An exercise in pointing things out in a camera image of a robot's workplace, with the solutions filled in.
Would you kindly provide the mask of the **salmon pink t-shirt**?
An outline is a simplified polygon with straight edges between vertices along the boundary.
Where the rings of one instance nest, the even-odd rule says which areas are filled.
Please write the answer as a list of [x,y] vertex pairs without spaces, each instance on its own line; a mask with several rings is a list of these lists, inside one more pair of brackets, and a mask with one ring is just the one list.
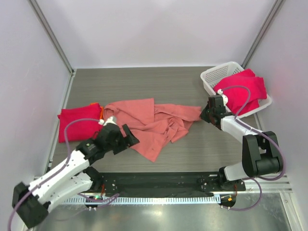
[[154,162],[168,143],[189,133],[200,113],[200,106],[156,104],[149,98],[110,103],[104,107],[103,117],[115,116],[119,126],[126,124],[140,141],[132,149]]

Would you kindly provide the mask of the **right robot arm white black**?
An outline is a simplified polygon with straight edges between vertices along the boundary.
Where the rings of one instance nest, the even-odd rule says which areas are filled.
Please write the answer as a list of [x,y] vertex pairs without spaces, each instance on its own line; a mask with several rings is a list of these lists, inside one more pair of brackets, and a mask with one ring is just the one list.
[[233,113],[228,112],[221,95],[210,96],[200,118],[219,130],[232,135],[242,144],[241,162],[221,167],[217,185],[222,190],[230,189],[244,179],[263,178],[264,175],[280,173],[274,181],[284,175],[284,157],[278,145],[276,134],[264,132],[249,126]]

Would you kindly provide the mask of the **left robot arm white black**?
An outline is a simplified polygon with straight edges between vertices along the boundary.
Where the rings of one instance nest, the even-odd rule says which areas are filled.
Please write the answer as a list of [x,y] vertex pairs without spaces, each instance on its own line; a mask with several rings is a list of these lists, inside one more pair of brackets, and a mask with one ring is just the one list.
[[118,154],[140,141],[126,124],[105,122],[93,138],[82,141],[54,169],[28,185],[20,182],[14,187],[12,207],[27,228],[39,225],[48,214],[66,199],[82,192],[97,192],[103,176],[91,165],[107,152]]

